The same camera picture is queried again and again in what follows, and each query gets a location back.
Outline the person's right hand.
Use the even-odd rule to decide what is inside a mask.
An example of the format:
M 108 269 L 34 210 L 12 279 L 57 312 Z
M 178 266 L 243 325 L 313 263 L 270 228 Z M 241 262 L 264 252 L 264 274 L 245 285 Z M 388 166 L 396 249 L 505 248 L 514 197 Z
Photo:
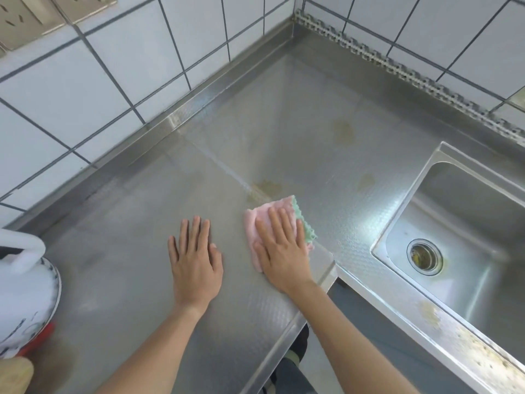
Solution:
M 294 302 L 319 291 L 313 280 L 308 254 L 303 254 L 296 245 L 296 236 L 292 231 L 290 220 L 284 209 L 279 211 L 282 226 L 286 235 L 285 244 L 275 242 L 273 232 L 259 218 L 255 221 L 257 231 L 269 255 L 269 266 L 264 274 L 281 292 Z

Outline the person's dark trousers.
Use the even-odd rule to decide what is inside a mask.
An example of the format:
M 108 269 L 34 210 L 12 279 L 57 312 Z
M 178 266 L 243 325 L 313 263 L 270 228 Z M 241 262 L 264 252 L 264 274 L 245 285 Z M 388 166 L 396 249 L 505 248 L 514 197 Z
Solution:
M 309 333 L 305 324 L 258 394 L 318 394 L 299 368 L 307 350 Z

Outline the perforated metal edge strip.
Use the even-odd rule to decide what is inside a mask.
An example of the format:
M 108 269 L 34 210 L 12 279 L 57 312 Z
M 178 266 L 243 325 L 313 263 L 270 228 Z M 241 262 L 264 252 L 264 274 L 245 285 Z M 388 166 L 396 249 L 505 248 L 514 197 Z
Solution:
M 482 123 L 493 132 L 509 139 L 513 143 L 525 149 L 525 129 L 507 122 L 502 118 L 496 117 L 488 109 L 471 101 L 461 94 L 452 91 L 450 88 L 437 83 L 427 76 L 390 59 L 379 51 L 374 50 L 356 39 L 347 37 L 343 32 L 337 31 L 334 27 L 326 25 L 323 21 L 314 18 L 312 15 L 301 12 L 299 9 L 294 11 L 293 21 L 312 32 L 315 32 L 339 46 L 349 49 L 353 54 L 362 59 L 380 66 L 390 74 L 411 84 L 412 86 L 429 94 L 443 103 L 452 106 L 470 118 Z

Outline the person's left hand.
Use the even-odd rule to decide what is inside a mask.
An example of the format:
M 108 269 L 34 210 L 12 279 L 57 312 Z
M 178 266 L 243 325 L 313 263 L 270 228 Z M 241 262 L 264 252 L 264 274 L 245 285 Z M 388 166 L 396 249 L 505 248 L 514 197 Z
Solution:
M 199 246 L 191 252 L 191 227 L 193 220 L 184 219 L 180 224 L 179 237 L 176 238 L 180 259 L 171 266 L 175 308 L 191 310 L 202 317 L 210 302 L 217 297 L 223 276 L 216 276 L 209 255 L 211 223 L 200 218 Z

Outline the beige wall socket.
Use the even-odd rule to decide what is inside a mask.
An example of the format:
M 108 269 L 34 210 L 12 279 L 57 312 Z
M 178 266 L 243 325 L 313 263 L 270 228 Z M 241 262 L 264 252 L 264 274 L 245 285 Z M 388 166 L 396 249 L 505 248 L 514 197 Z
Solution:
M 104 11 L 118 0 L 51 0 L 62 15 L 71 23 L 77 24 L 84 19 Z
M 0 47 L 16 50 L 65 25 L 51 0 L 0 0 Z

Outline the white plastic jug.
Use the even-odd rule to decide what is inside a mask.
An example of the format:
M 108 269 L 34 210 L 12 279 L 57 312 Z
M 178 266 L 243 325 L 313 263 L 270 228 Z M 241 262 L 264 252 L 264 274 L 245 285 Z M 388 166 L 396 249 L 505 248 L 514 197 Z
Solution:
M 31 234 L 0 228 L 0 359 L 15 357 L 51 322 L 60 302 L 62 279 L 45 258 L 44 242 Z

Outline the person's right forearm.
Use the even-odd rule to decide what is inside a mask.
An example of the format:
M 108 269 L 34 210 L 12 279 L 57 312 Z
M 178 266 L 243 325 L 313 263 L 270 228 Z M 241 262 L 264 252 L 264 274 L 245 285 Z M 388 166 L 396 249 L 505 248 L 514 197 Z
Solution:
M 345 394 L 419 394 L 315 282 L 282 289 L 318 337 Z

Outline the pink and green cleaning cloth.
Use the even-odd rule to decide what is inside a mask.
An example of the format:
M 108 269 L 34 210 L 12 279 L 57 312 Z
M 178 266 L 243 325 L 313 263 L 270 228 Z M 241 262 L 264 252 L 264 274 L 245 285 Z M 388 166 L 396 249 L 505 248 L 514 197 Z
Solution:
M 299 208 L 297 199 L 294 195 L 291 195 L 286 198 L 282 198 L 277 201 L 265 203 L 254 209 L 246 210 L 244 213 L 244 226 L 245 226 L 246 237 L 247 237 L 248 245 L 250 247 L 250 251 L 252 254 L 253 266 L 255 270 L 260 273 L 263 272 L 263 270 L 262 270 L 262 266 L 260 264 L 258 255 L 253 247 L 253 244 L 255 242 L 259 242 L 262 244 L 262 239 L 260 238 L 259 233 L 257 231 L 255 221 L 258 218 L 262 220 L 263 223 L 267 226 L 267 229 L 270 231 L 270 233 L 272 233 L 272 223 L 268 215 L 268 210 L 270 208 L 274 208 L 277 212 L 280 209 L 284 209 L 286 211 L 288 219 L 290 220 L 292 231 L 295 234 L 295 236 L 297 236 L 297 221 L 298 220 L 302 221 L 307 252 L 310 252 L 314 249 L 313 242 L 317 239 L 317 236 L 313 228 L 305 220 Z

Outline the metal sink drain strainer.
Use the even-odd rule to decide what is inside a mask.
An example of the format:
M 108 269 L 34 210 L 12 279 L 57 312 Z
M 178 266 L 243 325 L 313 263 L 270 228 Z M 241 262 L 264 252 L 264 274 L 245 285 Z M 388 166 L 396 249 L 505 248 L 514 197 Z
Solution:
M 412 240 L 406 249 L 407 259 L 418 273 L 425 276 L 439 274 L 444 266 L 444 259 L 439 248 L 423 238 Z

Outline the light wooden object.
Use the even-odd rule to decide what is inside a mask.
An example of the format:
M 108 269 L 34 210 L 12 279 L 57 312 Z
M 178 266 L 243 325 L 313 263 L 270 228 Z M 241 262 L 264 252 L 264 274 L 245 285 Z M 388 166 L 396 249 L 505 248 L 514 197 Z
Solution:
M 25 357 L 0 359 L 0 394 L 25 394 L 33 374 L 34 366 Z

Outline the stainless steel sink basin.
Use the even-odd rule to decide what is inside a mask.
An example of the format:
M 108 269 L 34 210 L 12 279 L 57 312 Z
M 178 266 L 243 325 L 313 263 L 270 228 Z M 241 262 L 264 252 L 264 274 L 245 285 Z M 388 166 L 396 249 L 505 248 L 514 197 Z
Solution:
M 417 238 L 444 259 L 418 273 L 406 249 Z M 525 366 L 525 189 L 442 142 L 372 254 L 505 357 Z

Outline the red base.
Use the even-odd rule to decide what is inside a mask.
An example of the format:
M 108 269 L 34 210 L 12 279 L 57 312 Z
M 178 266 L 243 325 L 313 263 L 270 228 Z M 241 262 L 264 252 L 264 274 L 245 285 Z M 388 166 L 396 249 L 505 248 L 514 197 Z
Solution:
M 24 345 L 16 354 L 16 357 L 26 357 L 36 351 L 54 333 L 56 324 L 50 321 L 28 344 Z

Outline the person's left forearm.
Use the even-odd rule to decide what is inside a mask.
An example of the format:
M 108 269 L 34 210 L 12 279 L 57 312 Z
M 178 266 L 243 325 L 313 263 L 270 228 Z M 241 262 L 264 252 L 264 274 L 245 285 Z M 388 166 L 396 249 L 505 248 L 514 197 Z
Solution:
M 171 394 L 184 351 L 208 305 L 175 306 L 95 394 Z

